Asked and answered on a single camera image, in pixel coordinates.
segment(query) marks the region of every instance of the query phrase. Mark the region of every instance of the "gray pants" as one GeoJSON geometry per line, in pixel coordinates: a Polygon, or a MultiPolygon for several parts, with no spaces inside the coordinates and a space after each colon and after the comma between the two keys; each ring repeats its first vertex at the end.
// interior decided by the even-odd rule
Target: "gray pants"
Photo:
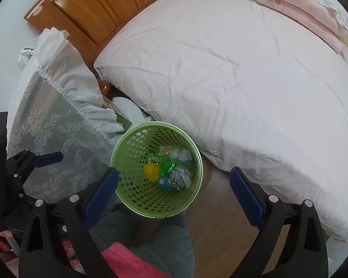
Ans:
{"type": "Polygon", "coordinates": [[[124,207],[102,218],[89,233],[100,251],[119,242],[173,278],[192,278],[194,252],[184,215],[163,219],[148,242],[133,247],[141,222],[140,215],[124,207]]]}

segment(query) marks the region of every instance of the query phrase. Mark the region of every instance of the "plastic basket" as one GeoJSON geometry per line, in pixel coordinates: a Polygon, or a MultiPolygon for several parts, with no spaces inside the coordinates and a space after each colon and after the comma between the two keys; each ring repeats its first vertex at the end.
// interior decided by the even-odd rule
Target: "plastic basket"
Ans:
{"type": "Polygon", "coordinates": [[[116,189],[121,201],[134,212],[150,218],[164,218],[186,209],[202,183],[199,149],[185,132],[164,122],[142,123],[127,131],[113,151],[111,166],[121,172],[116,189]],[[196,169],[189,188],[167,191],[145,177],[146,155],[156,153],[163,145],[177,145],[191,152],[196,169]]]}

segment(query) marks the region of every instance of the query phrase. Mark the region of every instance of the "black robotic device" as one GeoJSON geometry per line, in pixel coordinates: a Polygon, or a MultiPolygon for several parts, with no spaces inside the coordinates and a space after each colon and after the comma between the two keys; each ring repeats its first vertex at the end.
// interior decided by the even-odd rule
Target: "black robotic device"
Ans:
{"type": "MultiPolygon", "coordinates": [[[[20,278],[117,277],[98,251],[88,230],[97,224],[112,193],[119,172],[110,168],[98,183],[58,203],[47,203],[25,194],[23,184],[36,167],[63,159],[60,152],[39,156],[30,150],[6,159],[6,118],[0,113],[0,232],[10,229],[20,246],[20,278]],[[86,275],[72,269],[62,245],[65,226],[86,275]]],[[[249,182],[235,167],[230,186],[251,225],[260,230],[233,278],[327,278],[325,240],[316,209],[310,200],[301,205],[282,202],[249,182]],[[289,224],[285,246],[276,268],[262,274],[283,225],[289,224]]],[[[0,278],[14,278],[0,259],[0,278]]]]}

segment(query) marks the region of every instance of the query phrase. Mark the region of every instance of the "wooden bed frame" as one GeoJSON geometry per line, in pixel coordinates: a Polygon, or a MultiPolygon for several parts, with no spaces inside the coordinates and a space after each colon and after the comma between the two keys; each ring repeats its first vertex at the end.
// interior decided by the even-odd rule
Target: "wooden bed frame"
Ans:
{"type": "MultiPolygon", "coordinates": [[[[89,69],[119,30],[156,0],[39,0],[25,19],[42,32],[52,27],[66,30],[89,69]]],[[[98,80],[105,95],[110,85],[98,80]]]]}

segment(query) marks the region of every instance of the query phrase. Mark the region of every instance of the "silver screw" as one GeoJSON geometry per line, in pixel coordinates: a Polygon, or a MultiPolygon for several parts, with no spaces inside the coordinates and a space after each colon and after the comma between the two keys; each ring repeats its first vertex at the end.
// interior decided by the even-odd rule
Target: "silver screw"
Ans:
{"type": "Polygon", "coordinates": [[[42,204],[43,204],[43,200],[37,200],[36,202],[35,202],[35,206],[36,207],[40,207],[42,204]]]}
{"type": "Polygon", "coordinates": [[[278,196],[272,194],[270,195],[269,197],[269,200],[272,202],[272,203],[277,203],[278,202],[278,196]]]}
{"type": "Polygon", "coordinates": [[[305,200],[304,203],[305,203],[305,205],[306,205],[307,207],[312,207],[312,206],[313,206],[313,203],[312,203],[311,200],[305,200]]]}
{"type": "Polygon", "coordinates": [[[70,201],[75,203],[79,200],[79,196],[77,194],[71,195],[70,196],[70,201]]]}

